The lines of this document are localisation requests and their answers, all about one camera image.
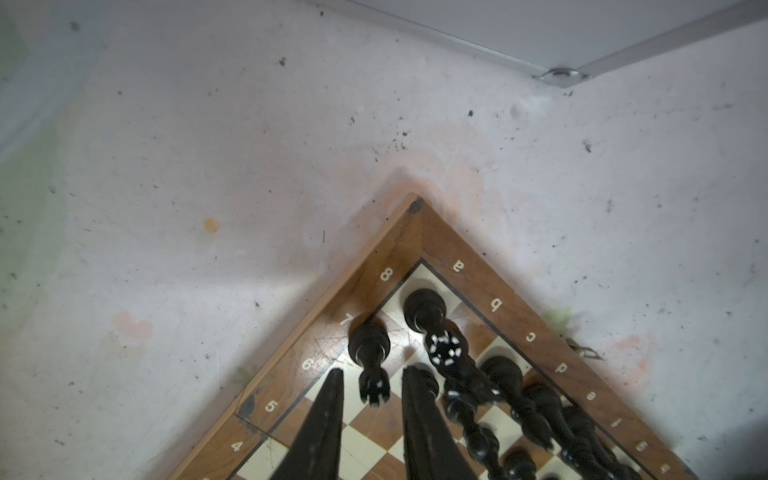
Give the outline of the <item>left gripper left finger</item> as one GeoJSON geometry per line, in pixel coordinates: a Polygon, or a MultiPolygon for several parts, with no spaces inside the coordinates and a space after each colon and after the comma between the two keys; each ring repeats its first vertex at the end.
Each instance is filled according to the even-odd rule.
{"type": "Polygon", "coordinates": [[[343,371],[333,368],[271,479],[338,478],[344,398],[343,371]]]}

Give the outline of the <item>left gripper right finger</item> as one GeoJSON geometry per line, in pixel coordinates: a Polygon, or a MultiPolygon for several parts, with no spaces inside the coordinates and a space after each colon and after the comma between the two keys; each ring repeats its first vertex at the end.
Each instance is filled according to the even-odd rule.
{"type": "Polygon", "coordinates": [[[404,459],[408,479],[476,479],[436,404],[434,375],[406,367],[402,379],[404,459]]]}

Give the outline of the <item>black chess piece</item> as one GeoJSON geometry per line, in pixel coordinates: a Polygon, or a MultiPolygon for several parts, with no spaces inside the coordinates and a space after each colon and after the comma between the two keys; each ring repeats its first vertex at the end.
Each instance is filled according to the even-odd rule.
{"type": "Polygon", "coordinates": [[[362,324],[349,336],[348,354],[362,368],[358,380],[360,398],[371,407],[379,407],[390,398],[389,375],[382,367],[390,348],[387,331],[379,323],[362,324]]]}

